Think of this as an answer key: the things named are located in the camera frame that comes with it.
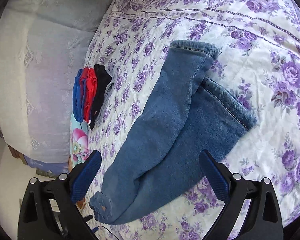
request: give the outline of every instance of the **bed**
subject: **bed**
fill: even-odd
[[[84,63],[104,64],[115,80],[102,123],[88,134],[89,152],[101,152],[102,166],[86,199],[101,190],[105,171],[160,75],[169,44],[182,39],[219,48],[208,76],[258,119],[223,163],[246,179],[269,177],[288,225],[300,215],[300,9],[293,0],[114,0]],[[202,239],[222,206],[203,178],[139,220],[104,226],[119,239]],[[229,239],[238,234],[248,206],[246,201]],[[92,213],[88,205],[82,210]],[[97,236],[113,238],[102,229]]]

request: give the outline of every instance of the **blue jeans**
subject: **blue jeans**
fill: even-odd
[[[96,220],[123,224],[169,203],[204,176],[203,149],[221,161],[255,125],[255,117],[205,75],[217,55],[211,44],[171,43],[142,115],[104,174],[101,192],[90,199]]]

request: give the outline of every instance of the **pink flower print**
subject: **pink flower print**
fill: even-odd
[[[75,128],[72,131],[72,154],[74,161],[85,161],[88,158],[88,137],[84,131]]]

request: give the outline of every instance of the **folded sock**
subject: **folded sock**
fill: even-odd
[[[80,85],[79,80],[82,74],[82,68],[78,70],[77,76],[74,78],[74,85],[72,91],[72,109],[74,118],[78,121],[80,119],[80,111],[81,109],[81,93],[80,93]]]
[[[101,122],[100,116],[107,100],[109,99],[110,90],[113,85],[112,77],[105,70],[104,65],[95,64],[94,72],[98,79],[98,89],[91,106],[90,129],[94,128],[96,120],[98,120],[97,124],[100,124]]]
[[[86,97],[84,101],[84,109],[83,109],[83,117],[84,120],[89,123],[90,121],[90,112],[91,112],[91,106],[93,99],[96,95],[97,91],[97,77],[94,72],[94,69],[90,68],[88,70],[88,75],[86,79]]]
[[[83,122],[84,118],[83,118],[83,109],[84,109],[84,102],[85,102],[85,98],[86,98],[86,79],[88,76],[88,68],[85,67],[82,70],[82,74],[80,76],[79,79],[79,88],[78,90],[80,92],[77,92],[77,95],[80,94],[80,100],[77,99],[77,106],[78,106],[78,119],[76,119],[78,122]]]

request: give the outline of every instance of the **jeans seam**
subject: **jeans seam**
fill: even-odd
[[[243,127],[247,131],[249,131],[249,129],[238,118],[236,118],[234,114],[232,114],[232,112],[224,105],[224,103],[219,98],[217,98],[211,91],[207,90],[206,88],[203,88],[203,89],[206,90],[207,92],[209,92],[212,96],[214,96],[223,105],[223,107],[229,112],[229,114],[231,114],[240,124],[243,125]]]
[[[170,46],[170,48],[176,48],[176,49],[189,49],[189,50],[194,50],[194,51],[199,51],[199,52],[203,52],[205,54],[207,54],[208,56],[210,56],[213,60],[215,60],[215,58],[210,55],[208,52],[204,51],[204,50],[201,50],[201,49],[191,49],[191,48],[187,48],[187,47],[183,47],[183,46]]]

